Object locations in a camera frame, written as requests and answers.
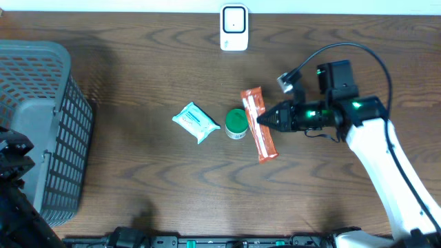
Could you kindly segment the grey plastic mesh basket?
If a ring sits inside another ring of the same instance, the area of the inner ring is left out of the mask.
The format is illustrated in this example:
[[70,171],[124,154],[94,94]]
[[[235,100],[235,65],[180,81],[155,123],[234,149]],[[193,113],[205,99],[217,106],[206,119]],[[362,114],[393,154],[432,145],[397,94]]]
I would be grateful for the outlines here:
[[93,124],[62,45],[1,41],[1,126],[34,145],[22,192],[51,227],[78,212]]

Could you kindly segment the white barcode scanner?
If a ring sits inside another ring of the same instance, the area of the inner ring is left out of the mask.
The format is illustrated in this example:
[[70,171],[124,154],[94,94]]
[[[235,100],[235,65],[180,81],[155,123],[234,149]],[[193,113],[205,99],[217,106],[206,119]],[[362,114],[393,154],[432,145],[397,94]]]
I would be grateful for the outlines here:
[[240,52],[248,48],[249,10],[239,3],[225,4],[220,9],[220,48]]

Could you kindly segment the red orange snack bar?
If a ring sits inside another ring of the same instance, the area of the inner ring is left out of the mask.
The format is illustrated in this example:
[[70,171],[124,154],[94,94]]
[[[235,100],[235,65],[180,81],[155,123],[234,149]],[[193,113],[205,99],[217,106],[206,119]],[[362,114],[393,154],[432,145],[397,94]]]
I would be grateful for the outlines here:
[[240,93],[240,97],[256,144],[259,163],[266,163],[276,158],[279,153],[276,150],[269,128],[257,121],[257,118],[266,112],[261,87],[244,90]]

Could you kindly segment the teal wet wipes pack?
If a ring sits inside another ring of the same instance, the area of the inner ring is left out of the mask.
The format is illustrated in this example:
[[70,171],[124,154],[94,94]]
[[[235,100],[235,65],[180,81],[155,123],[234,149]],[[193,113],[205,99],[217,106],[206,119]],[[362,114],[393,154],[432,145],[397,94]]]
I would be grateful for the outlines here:
[[172,120],[195,136],[198,144],[202,143],[214,130],[221,128],[194,102],[187,104],[179,114],[172,117]]

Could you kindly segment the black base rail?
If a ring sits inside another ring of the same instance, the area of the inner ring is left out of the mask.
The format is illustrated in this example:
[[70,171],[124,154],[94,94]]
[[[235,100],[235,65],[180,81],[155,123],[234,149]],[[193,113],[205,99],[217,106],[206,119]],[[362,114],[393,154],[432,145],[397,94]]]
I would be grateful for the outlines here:
[[335,247],[338,234],[359,231],[359,227],[345,227],[328,234],[295,233],[288,237],[183,237],[149,236],[128,227],[117,227],[101,237],[68,237],[66,247],[144,247],[144,248],[259,248],[259,247]]

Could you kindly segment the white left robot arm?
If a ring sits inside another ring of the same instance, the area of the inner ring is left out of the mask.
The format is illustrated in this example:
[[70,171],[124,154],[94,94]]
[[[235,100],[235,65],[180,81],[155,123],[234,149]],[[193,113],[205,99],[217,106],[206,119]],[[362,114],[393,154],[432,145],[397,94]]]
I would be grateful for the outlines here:
[[64,247],[60,238],[21,192],[21,179],[35,166],[27,136],[1,128],[1,246]]

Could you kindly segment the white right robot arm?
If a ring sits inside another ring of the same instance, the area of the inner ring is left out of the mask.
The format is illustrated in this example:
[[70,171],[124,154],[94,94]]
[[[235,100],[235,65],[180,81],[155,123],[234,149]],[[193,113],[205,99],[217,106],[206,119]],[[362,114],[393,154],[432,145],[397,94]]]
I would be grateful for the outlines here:
[[425,189],[376,96],[361,98],[348,60],[318,65],[321,101],[305,101],[301,75],[283,74],[278,83],[294,99],[261,114],[259,124],[279,132],[334,127],[358,157],[373,183],[391,225],[392,237],[372,236],[355,227],[330,234],[321,247],[439,247],[440,206]]

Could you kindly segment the green lid jar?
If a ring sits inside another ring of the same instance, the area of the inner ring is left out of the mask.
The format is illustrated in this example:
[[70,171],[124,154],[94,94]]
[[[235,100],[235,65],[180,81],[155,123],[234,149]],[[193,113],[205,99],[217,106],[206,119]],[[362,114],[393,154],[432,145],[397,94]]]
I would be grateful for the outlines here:
[[232,109],[225,119],[225,132],[231,139],[242,139],[248,130],[248,122],[245,110]]

